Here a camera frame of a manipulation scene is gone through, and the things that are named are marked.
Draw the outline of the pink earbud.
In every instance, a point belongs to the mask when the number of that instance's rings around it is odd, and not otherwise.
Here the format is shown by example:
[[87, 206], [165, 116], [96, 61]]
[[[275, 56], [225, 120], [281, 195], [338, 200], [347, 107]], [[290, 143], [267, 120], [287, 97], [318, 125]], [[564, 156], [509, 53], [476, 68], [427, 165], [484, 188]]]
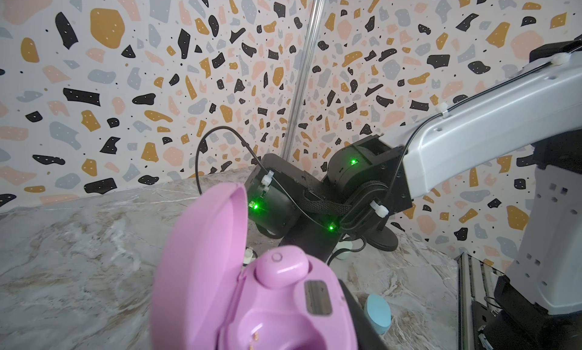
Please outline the pink earbud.
[[309, 260], [295, 245], [284, 245], [269, 250], [256, 260], [257, 281], [268, 289], [280, 289], [305, 278]]

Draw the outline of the blue charging case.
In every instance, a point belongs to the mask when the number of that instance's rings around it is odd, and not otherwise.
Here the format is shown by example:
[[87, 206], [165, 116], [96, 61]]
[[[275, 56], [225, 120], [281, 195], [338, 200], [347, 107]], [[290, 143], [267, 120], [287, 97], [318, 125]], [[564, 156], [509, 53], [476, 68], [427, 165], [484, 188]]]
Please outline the blue charging case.
[[392, 325], [388, 302], [380, 295], [371, 294], [365, 301], [365, 316], [378, 335], [384, 335]]

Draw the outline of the pink charging case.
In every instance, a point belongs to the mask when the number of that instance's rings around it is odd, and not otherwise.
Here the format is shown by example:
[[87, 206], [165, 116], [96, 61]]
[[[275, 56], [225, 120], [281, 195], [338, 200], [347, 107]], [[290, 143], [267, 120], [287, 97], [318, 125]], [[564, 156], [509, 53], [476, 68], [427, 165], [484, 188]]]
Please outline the pink charging case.
[[335, 273], [307, 255], [308, 275], [280, 289], [243, 266], [249, 203], [221, 183], [177, 221], [152, 292], [155, 349], [355, 349], [356, 332]]

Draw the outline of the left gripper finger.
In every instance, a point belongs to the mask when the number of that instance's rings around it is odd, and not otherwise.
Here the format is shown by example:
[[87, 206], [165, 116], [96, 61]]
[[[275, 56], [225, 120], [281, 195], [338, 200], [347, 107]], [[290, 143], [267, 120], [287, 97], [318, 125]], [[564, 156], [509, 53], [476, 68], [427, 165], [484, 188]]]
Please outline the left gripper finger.
[[366, 318], [364, 310], [359, 302], [351, 294], [342, 280], [339, 284], [346, 299], [353, 325], [356, 332], [358, 350], [388, 350], [389, 348], [372, 327], [371, 322]]

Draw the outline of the mint green charging case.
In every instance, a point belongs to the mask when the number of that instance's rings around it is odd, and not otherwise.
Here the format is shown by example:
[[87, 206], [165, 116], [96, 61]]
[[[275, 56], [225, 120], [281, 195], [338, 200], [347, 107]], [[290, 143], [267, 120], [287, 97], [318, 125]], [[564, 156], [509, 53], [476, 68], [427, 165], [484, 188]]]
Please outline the mint green charging case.
[[352, 241], [338, 242], [334, 249], [335, 252], [339, 252], [339, 254], [336, 256], [336, 259], [340, 261], [346, 260], [352, 253], [353, 246], [354, 244]]

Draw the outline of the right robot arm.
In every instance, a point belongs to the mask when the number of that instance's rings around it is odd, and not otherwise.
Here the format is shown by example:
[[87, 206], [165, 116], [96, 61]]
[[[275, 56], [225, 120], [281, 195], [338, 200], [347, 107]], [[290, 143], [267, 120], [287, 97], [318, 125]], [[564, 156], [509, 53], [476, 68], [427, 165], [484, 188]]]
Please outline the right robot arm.
[[581, 347], [581, 43], [535, 48], [514, 77], [399, 137], [369, 136], [330, 159], [322, 180], [267, 154], [246, 182], [249, 217], [265, 236], [331, 262], [341, 239], [398, 246], [391, 215], [456, 174], [532, 145], [529, 214], [507, 210], [512, 263], [494, 287], [482, 263], [459, 262], [459, 348]]

